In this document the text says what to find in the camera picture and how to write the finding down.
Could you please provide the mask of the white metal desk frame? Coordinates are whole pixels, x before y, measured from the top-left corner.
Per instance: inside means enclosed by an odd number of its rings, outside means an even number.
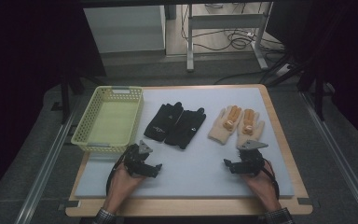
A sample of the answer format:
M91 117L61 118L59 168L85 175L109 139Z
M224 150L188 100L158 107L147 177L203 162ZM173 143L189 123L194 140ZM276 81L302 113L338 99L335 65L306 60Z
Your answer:
M187 47L186 47L186 70L194 70L193 37L194 30L201 29L224 29L224 28L255 28L257 35L251 42L252 50L262 70L267 70L268 65L260 49L260 42L265 32L272 3L267 2L262 13L258 14L231 14L231 15L199 15L192 13L192 4L188 5L187 22Z

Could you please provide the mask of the black stand legs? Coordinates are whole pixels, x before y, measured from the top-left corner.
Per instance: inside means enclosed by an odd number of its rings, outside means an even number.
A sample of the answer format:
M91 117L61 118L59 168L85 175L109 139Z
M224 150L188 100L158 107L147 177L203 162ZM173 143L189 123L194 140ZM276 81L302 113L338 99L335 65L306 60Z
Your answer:
M72 91L74 95L81 95L85 91L85 87L81 82L82 77L98 86L104 85L104 82L97 77L72 74L61 75L62 123L65 123L70 116L69 91Z

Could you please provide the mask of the person's left hand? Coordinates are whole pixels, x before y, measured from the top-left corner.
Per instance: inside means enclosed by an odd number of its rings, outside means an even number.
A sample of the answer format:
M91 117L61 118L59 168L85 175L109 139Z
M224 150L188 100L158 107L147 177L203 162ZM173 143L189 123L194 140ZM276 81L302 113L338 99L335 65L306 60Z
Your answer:
M123 163L116 169L109 192L103 203L103 210L115 214L121 204L141 185L144 176L132 177Z

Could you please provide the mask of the beige glove orange fingers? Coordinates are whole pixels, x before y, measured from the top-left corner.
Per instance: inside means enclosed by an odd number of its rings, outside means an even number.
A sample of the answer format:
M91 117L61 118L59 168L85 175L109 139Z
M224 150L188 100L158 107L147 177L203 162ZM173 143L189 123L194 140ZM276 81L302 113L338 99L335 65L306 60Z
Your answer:
M258 141L264 131L265 121L259 120L259 113L245 109L237 127L237 147L242 147L248 140Z
M237 129L241 117L242 111L237 105L229 105L223 108L215 119L212 129L208 133L208 137L224 145Z

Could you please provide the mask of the white cabinet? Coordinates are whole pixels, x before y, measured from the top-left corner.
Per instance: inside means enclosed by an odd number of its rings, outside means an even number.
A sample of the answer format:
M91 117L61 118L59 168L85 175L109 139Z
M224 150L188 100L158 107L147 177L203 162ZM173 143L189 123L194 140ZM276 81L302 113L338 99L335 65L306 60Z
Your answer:
M164 6L95 7L84 12L100 53L165 49Z

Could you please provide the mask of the yellow plastic basket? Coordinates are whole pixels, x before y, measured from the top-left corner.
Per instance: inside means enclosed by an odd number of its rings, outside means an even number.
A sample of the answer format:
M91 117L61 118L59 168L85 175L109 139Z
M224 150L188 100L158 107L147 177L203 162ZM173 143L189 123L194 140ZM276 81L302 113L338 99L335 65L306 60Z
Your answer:
M141 87L97 87L71 143L88 152L124 152L135 141L143 106Z

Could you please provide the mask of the dark curtain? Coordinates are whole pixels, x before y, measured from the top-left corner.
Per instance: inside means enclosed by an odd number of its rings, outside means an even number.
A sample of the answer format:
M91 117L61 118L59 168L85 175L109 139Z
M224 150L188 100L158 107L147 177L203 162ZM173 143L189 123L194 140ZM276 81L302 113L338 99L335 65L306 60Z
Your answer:
M0 179L63 77L102 76L81 0L0 0Z
M358 0L275 0L267 33L305 66L297 87L330 84L333 103L358 130Z

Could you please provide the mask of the aluminium rail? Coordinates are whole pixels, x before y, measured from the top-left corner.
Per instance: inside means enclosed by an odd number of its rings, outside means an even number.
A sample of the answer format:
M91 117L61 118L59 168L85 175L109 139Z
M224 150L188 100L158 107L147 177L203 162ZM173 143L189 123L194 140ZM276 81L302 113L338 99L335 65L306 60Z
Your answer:
M46 188L55 163L61 153L66 136L71 129L80 102L81 97L76 96L74 102L70 105L71 112L69 113L69 117L67 118L66 122L61 125L58 133L56 134L52 146L48 150L48 154L44 159L39 169L39 172L37 173L34 183L31 186L24 203L22 204L22 207L20 209L20 212L18 213L16 220L14 221L14 224L31 223L36 207L39 204L39 201Z
M351 190L352 195L355 198L355 201L358 203L358 177L355 172L352 170L350 164L344 157L336 139L331 134L329 128L326 123L320 119L317 113L314 111L314 104L307 93L301 92L299 96L303 99L306 108L308 109L310 116L315 123L315 126L322 136L325 144L327 145L328 150L332 154L332 157L338 167L338 170L343 175L346 184Z

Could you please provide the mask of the white power strip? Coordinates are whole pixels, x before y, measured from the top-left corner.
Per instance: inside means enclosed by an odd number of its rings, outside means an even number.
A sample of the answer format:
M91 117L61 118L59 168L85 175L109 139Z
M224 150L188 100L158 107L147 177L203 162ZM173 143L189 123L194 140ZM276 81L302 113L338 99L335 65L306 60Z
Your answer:
M282 75L286 74L287 72L289 72L291 70L292 66L289 63L286 63L285 65L283 65L277 72L276 75L278 77L281 77Z

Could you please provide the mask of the black tripod legs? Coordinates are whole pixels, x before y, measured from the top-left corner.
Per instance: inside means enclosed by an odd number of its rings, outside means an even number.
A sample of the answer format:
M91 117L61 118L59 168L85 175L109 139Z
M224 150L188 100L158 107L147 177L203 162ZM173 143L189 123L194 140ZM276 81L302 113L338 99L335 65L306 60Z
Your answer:
M308 91L311 85L314 85L313 93L313 108L317 117L324 120L323 113L323 98L324 98L324 78L322 73L318 71L320 68L316 56L310 56L305 62L296 65L288 72L280 77L266 83L267 87L275 87L285 80L303 72L300 80L297 82L296 87L299 91Z

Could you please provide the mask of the person's right hand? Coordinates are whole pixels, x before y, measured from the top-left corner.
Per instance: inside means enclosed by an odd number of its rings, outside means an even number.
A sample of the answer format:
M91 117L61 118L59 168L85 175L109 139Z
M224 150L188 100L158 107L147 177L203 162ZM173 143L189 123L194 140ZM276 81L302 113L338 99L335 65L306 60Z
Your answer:
M268 212L274 212L282 208L276 197L273 182L265 172L261 171L256 176L242 175L241 178Z

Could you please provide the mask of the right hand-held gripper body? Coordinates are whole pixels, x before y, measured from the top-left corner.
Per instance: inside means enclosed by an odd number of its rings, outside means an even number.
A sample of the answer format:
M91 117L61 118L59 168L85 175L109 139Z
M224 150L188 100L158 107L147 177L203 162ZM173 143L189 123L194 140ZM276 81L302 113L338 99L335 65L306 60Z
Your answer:
M258 175L264 171L265 159L259 149L267 147L268 144L248 140L242 147L238 147L241 162L239 167L246 169L247 175Z

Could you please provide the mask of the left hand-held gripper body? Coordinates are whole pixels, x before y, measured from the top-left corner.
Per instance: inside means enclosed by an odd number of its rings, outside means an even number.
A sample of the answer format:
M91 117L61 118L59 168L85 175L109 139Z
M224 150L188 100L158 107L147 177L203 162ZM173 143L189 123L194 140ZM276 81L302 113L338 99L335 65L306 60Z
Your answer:
M145 163L151 152L152 149L143 140L126 149L124 153L124 165L130 175L138 175L142 171L152 172L152 165Z

